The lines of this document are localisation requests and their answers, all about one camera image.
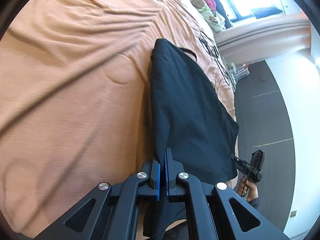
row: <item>human hand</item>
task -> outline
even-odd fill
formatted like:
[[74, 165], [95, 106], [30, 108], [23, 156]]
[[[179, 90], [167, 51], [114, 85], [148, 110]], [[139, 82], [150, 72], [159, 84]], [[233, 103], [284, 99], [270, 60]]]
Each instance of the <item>human hand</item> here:
[[241, 195], [243, 190], [243, 194], [245, 195], [247, 193], [248, 188], [250, 188], [249, 196], [247, 197], [247, 202], [250, 202], [258, 198], [257, 186], [253, 182], [248, 180], [245, 185], [244, 185], [244, 182], [245, 182], [245, 178], [242, 177], [237, 188], [237, 193]]

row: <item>person's arm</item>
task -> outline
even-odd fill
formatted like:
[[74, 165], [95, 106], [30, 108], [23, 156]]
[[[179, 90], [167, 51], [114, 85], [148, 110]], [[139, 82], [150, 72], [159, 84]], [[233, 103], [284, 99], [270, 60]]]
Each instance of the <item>person's arm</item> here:
[[242, 190], [243, 194], [245, 195], [247, 193], [248, 188], [250, 188], [249, 195], [247, 197], [247, 202], [252, 205], [258, 212], [260, 212], [260, 199], [258, 196], [258, 189], [257, 186], [253, 183], [247, 180], [246, 184], [244, 185], [245, 178], [242, 177], [238, 188], [237, 188], [237, 193], [241, 195]]

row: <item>metal screw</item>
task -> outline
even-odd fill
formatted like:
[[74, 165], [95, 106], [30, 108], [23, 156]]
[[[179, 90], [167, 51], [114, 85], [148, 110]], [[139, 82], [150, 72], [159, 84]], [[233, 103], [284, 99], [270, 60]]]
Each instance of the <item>metal screw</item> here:
[[179, 173], [179, 178], [180, 179], [187, 179], [187, 178], [189, 178], [189, 174], [186, 173], [186, 172], [180, 172]]
[[144, 179], [144, 178], [147, 177], [147, 174], [146, 174], [145, 172], [141, 171], [141, 172], [139, 172], [139, 173], [137, 174], [137, 177], [138, 177], [139, 179]]
[[99, 184], [99, 189], [100, 190], [106, 190], [106, 189], [108, 189], [108, 187], [109, 187], [109, 184], [106, 183], [106, 182], [102, 182], [102, 183]]
[[225, 190], [227, 188], [227, 185], [223, 182], [219, 182], [217, 184], [217, 188], [220, 189], [220, 190]]

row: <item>bed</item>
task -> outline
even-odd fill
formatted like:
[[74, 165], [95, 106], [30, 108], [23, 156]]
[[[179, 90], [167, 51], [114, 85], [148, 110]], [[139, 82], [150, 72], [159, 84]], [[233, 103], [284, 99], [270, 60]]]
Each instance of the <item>bed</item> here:
[[0, 42], [0, 209], [15, 232], [36, 236], [153, 157], [157, 38], [196, 53], [235, 119], [232, 88], [198, 40], [213, 34], [187, 1], [30, 0], [12, 22]]

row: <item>black strap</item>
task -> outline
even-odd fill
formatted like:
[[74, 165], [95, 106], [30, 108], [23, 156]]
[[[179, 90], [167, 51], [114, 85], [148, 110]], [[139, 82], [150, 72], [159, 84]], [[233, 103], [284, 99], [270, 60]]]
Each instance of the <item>black strap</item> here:
[[185, 48], [179, 48], [179, 49], [181, 49], [183, 52], [189, 53], [189, 54], [191, 54], [192, 56], [194, 56], [195, 59], [196, 59], [196, 62], [197, 62], [197, 55], [196, 55], [192, 50], [190, 50], [190, 49], [185, 49]]

